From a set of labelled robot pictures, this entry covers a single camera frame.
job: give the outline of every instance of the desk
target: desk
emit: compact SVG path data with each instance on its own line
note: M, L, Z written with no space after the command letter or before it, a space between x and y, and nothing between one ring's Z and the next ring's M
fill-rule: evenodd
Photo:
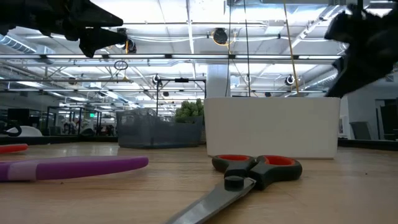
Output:
M0 184L1 224L162 223L222 181L204 147L119 149L115 143L32 146L0 161L146 155L146 168L97 177ZM398 152L340 149L335 160L300 160L295 182L253 191L208 223L396 223Z

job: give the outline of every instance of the gray plastic container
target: gray plastic container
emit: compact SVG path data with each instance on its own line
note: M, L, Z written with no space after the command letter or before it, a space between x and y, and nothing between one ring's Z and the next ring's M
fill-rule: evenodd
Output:
M195 147L203 127L202 116L187 118L193 123L176 123L145 108L117 112L116 119L119 146L130 148Z

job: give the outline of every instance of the purple handle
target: purple handle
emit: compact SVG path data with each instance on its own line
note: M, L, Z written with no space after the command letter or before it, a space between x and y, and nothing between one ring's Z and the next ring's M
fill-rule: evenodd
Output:
M56 180L113 174L148 165L144 156L87 156L0 162L0 181Z

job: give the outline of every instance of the white box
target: white box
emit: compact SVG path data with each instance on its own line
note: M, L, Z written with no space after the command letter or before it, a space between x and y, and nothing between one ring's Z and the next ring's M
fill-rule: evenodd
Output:
M207 153L332 159L339 98L207 98Z

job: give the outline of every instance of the black scissor handle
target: black scissor handle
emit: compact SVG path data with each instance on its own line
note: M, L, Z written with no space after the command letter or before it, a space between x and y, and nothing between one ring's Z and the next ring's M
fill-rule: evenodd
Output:
M253 157L243 155L218 155L211 160L213 167L229 176L247 177L248 171L256 165Z
M264 190L278 181L297 180L303 172L299 161L284 156L259 156L257 165L248 172L256 180L256 188Z

